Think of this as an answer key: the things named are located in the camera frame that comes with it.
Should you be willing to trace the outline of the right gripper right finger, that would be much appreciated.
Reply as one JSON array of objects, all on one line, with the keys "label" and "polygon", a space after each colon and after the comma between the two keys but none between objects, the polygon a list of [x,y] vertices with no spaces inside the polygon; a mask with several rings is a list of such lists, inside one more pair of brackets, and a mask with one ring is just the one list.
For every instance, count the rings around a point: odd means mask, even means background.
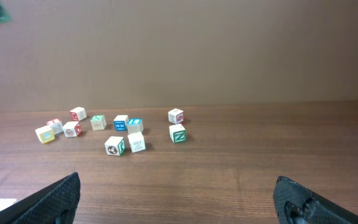
[{"label": "right gripper right finger", "polygon": [[280,224],[358,224],[358,215],[285,176],[276,181],[273,202]]}]

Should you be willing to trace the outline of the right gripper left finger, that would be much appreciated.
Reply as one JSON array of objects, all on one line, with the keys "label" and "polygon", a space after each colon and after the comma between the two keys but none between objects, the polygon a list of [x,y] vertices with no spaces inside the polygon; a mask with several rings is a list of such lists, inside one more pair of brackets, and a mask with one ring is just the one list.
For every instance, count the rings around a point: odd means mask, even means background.
[{"label": "right gripper left finger", "polygon": [[74,172],[0,211],[0,224],[72,224],[80,190]]}]

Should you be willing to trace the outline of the plain wooden block yellow side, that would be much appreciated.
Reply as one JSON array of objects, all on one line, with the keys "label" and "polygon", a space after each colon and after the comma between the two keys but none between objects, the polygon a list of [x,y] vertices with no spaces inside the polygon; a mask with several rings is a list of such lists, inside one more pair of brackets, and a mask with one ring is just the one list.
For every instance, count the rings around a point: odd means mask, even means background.
[{"label": "plain wooden block yellow side", "polygon": [[55,135],[53,129],[50,126],[43,126],[41,128],[37,128],[35,133],[42,144],[46,144],[50,141],[55,140]]}]

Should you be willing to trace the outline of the wooden block picture top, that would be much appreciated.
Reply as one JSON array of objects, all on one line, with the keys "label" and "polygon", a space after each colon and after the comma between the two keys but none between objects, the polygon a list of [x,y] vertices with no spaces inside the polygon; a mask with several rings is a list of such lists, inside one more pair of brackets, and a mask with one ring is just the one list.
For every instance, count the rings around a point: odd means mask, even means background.
[{"label": "wooden block picture top", "polygon": [[76,138],[81,135],[82,128],[78,121],[69,121],[62,127],[66,138]]}]

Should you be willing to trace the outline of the red L letter block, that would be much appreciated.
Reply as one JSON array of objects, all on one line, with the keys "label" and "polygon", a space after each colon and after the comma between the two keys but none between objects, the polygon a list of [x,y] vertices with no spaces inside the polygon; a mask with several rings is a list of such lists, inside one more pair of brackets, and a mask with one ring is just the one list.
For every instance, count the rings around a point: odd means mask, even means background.
[{"label": "red L letter block", "polygon": [[55,118],[47,121],[47,125],[53,130],[54,135],[60,134],[63,132],[62,121],[59,118]]}]

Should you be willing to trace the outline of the wooden block soccer ball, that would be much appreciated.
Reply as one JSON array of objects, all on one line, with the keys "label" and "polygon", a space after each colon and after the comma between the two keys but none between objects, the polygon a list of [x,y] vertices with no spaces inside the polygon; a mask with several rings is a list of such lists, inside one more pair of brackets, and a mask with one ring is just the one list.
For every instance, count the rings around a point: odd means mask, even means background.
[{"label": "wooden block soccer ball", "polygon": [[109,156],[121,156],[126,148],[124,138],[119,136],[111,136],[104,146]]}]

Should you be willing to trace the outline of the green N letter block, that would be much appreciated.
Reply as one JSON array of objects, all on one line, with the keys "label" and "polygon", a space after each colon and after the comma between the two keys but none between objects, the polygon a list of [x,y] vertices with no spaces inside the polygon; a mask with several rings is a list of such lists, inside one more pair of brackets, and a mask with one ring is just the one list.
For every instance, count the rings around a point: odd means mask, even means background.
[{"label": "green N letter block", "polygon": [[93,131],[104,130],[107,125],[105,115],[103,114],[93,116],[90,122]]}]

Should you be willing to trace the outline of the wooden block top left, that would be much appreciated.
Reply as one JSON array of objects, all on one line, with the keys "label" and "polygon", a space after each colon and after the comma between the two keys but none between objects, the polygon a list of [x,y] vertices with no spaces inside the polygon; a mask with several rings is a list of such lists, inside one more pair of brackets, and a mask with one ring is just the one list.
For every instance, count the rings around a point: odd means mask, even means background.
[{"label": "wooden block top left", "polygon": [[86,110],[82,107],[76,107],[70,110],[70,116],[73,121],[82,121],[87,117]]}]

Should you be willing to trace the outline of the wooden block Z side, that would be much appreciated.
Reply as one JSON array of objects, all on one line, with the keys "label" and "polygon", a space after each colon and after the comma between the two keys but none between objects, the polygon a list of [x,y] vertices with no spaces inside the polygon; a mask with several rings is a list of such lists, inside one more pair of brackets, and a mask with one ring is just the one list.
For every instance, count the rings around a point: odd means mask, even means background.
[{"label": "wooden block Z side", "polygon": [[144,136],[141,132],[129,134],[127,137],[132,153],[146,150]]}]

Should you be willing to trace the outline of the wooden block blue front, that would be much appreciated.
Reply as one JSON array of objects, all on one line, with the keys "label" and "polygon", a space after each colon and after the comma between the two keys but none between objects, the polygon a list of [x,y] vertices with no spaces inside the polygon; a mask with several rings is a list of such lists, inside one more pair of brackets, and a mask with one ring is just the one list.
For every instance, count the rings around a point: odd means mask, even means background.
[{"label": "wooden block blue front", "polygon": [[116,131],[126,131],[127,130],[127,122],[129,121],[128,115],[117,115],[114,118],[113,125]]}]

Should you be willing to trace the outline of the blue L letter block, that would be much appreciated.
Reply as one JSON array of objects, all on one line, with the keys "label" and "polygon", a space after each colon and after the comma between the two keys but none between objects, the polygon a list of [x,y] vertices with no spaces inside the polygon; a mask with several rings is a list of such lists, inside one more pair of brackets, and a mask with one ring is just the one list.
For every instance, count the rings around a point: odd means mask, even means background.
[{"label": "blue L letter block", "polygon": [[141,118],[131,118],[127,122],[128,134],[141,133],[144,130]]}]

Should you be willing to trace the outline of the wooden block green side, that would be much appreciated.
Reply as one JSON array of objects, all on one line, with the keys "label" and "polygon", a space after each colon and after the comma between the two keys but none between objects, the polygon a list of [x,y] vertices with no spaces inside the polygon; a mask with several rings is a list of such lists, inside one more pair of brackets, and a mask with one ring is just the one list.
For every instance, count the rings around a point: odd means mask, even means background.
[{"label": "wooden block green side", "polygon": [[174,143],[186,141],[186,129],[182,124],[169,126],[170,137]]}]

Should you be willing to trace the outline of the wooden block far right top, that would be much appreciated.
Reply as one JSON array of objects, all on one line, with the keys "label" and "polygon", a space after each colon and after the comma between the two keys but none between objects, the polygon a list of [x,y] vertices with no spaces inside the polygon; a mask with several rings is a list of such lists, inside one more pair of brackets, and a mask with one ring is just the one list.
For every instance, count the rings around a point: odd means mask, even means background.
[{"label": "wooden block far right top", "polygon": [[184,121],[184,111],[178,108],[172,109],[168,112],[168,120],[173,124],[180,124]]}]

